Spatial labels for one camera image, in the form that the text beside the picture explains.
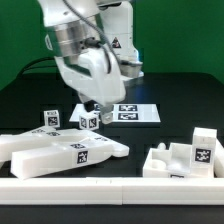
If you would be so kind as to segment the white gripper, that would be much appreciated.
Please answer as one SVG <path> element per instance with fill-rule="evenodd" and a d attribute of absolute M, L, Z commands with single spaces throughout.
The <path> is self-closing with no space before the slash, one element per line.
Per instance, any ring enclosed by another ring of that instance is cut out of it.
<path fill-rule="evenodd" d="M 78 65 L 86 68 L 90 72 L 89 76 L 68 67 L 61 57 L 55 58 L 64 82 L 91 99 L 84 103 L 87 112 L 94 110 L 94 101 L 107 106 L 100 108 L 103 124 L 110 124 L 113 121 L 111 104 L 124 100 L 126 95 L 117 60 L 111 52 L 108 55 L 109 60 L 106 59 L 102 49 L 89 49 L 87 53 L 78 56 Z"/>

